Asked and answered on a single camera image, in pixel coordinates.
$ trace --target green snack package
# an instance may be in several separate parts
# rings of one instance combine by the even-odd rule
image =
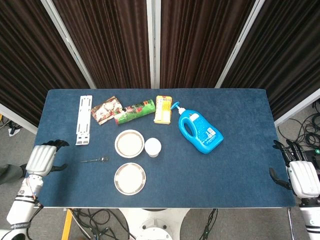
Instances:
[[[116,109],[112,114],[114,116],[115,123],[119,125],[127,123],[133,119],[140,118],[144,115],[154,113],[155,111],[155,103],[150,99],[122,109]]]

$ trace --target white holder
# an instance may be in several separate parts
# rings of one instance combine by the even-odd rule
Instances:
[[[76,144],[87,145],[90,140],[90,120],[91,120],[92,96],[80,97],[78,122],[76,124]]]

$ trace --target bottle handle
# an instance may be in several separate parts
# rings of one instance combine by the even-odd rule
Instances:
[[[190,128],[192,135],[190,135],[188,133],[188,131],[185,128],[185,124],[187,124],[187,126]],[[181,127],[183,129],[182,134],[184,135],[185,138],[187,139],[192,139],[195,138],[197,136],[197,128],[196,125],[188,118],[188,117],[184,117],[181,121]]]

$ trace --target white plastic cup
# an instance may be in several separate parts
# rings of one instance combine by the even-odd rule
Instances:
[[[149,138],[144,143],[144,149],[151,158],[155,158],[161,151],[161,143],[158,139],[154,137]]]

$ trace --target table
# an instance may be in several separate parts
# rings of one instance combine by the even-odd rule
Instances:
[[[200,112],[224,136],[210,154],[196,150],[180,133],[179,114],[170,125],[155,124],[154,114],[117,126],[114,120],[99,125],[91,118],[89,145],[75,145],[79,100],[92,95],[92,107],[116,96],[123,107],[167,95],[180,106]],[[145,140],[162,144],[157,158],[143,151],[133,159],[120,157],[116,136],[127,129]],[[43,179],[39,195],[45,207],[61,208],[277,208],[295,205],[292,191],[276,185],[273,167],[281,179],[287,173],[279,150],[274,120],[263,89],[55,89],[48,92],[35,145],[61,139],[70,146],[56,155],[54,165],[68,164]],[[109,156],[107,163],[80,163]],[[146,184],[133,196],[114,185],[116,170],[124,163],[143,167]]]

